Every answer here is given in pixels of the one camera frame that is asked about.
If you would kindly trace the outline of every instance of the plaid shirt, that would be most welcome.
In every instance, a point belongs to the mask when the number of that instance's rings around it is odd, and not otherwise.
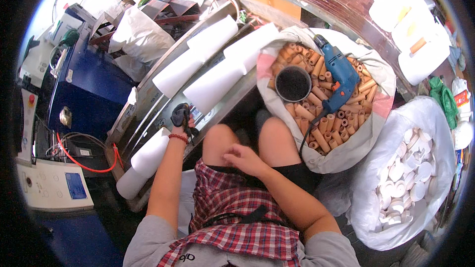
[[[240,224],[239,217],[229,217],[219,224],[203,228],[203,224],[223,213],[248,215],[261,205],[268,212],[263,217],[286,223],[284,213],[269,192],[245,187],[240,175],[225,174],[207,167],[200,159],[195,166],[196,182],[193,198],[196,215],[190,222],[192,233],[170,244],[170,251],[157,267],[173,266],[181,251],[190,243],[215,246],[223,251],[255,255],[283,261],[283,266],[299,266],[297,243],[299,232],[276,223]]]

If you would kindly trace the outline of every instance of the electric drill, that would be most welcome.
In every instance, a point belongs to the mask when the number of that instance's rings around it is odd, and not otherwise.
[[[353,94],[355,86],[359,83],[359,75],[341,51],[328,43],[321,35],[313,37],[315,44],[322,50],[325,66],[332,74],[333,95],[328,100],[323,100],[322,105],[327,113],[334,113],[343,106]]]

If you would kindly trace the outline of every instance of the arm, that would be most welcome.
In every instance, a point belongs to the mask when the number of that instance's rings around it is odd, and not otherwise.
[[[249,147],[235,144],[223,158],[264,183],[282,211],[304,233],[305,241],[318,232],[341,233],[333,216],[317,199],[270,168]]]
[[[191,119],[189,124],[194,127],[194,120]],[[187,138],[182,127],[174,127],[171,133]],[[164,218],[175,233],[178,229],[178,204],[185,147],[183,140],[170,138],[153,180],[146,214]]]

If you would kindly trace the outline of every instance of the black glove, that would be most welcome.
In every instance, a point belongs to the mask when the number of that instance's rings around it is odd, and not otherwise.
[[[190,120],[190,106],[187,103],[178,104],[173,112],[171,113],[171,122],[175,127],[183,127],[183,131],[191,138],[191,143],[193,142],[193,136],[198,136],[199,131],[197,128],[190,128],[188,121]]]

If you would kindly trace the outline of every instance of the red wire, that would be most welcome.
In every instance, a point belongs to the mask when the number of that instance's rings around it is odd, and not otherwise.
[[[64,151],[64,153],[66,154],[66,156],[68,156],[69,159],[71,159],[71,161],[73,161],[74,163],[76,163],[77,165],[79,165],[80,167],[86,169],[86,170],[89,170],[89,171],[92,171],[92,172],[96,172],[96,173],[106,173],[106,172],[109,172],[110,170],[112,170],[115,166],[116,166],[116,163],[117,163],[117,157],[119,158],[119,161],[123,167],[123,164],[122,164],[122,159],[120,158],[120,155],[119,155],[119,151],[117,150],[117,147],[116,147],[116,144],[114,144],[114,156],[115,156],[115,159],[114,159],[114,164],[112,164],[112,166],[108,169],[105,169],[105,170],[97,170],[97,169],[91,169],[89,167],[86,167],[84,165],[82,165],[81,163],[79,163],[78,161],[76,161],[73,157],[71,157],[71,155],[66,151],[66,149],[64,148],[63,144],[61,143],[61,139],[59,138],[59,133],[56,133],[56,138],[58,139],[58,142],[59,142],[59,146],[61,146],[61,149]]]

